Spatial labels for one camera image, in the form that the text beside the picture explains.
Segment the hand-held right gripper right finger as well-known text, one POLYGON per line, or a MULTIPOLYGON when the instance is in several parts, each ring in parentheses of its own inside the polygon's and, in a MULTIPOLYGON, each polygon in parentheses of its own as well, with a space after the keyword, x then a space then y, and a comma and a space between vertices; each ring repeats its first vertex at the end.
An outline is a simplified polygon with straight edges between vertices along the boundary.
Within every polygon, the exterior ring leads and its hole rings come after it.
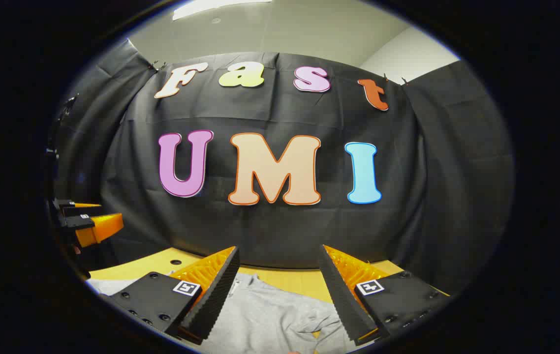
POLYGON ((318 261, 337 315, 356 345, 402 337, 451 300, 410 271, 386 272, 327 245, 320 246, 318 261))

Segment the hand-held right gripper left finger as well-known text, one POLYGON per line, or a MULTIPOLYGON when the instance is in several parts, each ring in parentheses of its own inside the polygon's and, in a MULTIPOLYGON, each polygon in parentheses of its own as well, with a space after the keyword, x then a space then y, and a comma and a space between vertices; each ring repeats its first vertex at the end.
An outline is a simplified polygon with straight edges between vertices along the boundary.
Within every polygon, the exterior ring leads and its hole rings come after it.
POLYGON ((172 275, 150 271, 101 298, 138 323, 199 345, 210 336, 239 267, 239 249, 231 246, 172 275))

